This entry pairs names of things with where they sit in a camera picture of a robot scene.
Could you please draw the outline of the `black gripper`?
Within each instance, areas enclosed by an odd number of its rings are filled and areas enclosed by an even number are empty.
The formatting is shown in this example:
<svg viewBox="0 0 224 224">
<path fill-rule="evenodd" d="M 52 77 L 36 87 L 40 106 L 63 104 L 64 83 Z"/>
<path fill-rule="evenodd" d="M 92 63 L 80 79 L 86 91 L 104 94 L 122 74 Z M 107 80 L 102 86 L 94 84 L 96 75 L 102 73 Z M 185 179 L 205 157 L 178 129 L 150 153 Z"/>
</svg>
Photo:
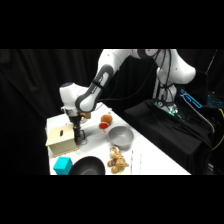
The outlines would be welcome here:
<svg viewBox="0 0 224 224">
<path fill-rule="evenodd" d="M 84 141 L 85 140 L 85 132 L 84 132 L 84 130 L 79 130 L 81 115 L 79 113 L 70 113 L 69 114 L 69 120 L 75 128 L 75 141 L 76 141 L 76 143 L 79 141 L 80 136 L 81 136 L 81 141 Z"/>
</svg>

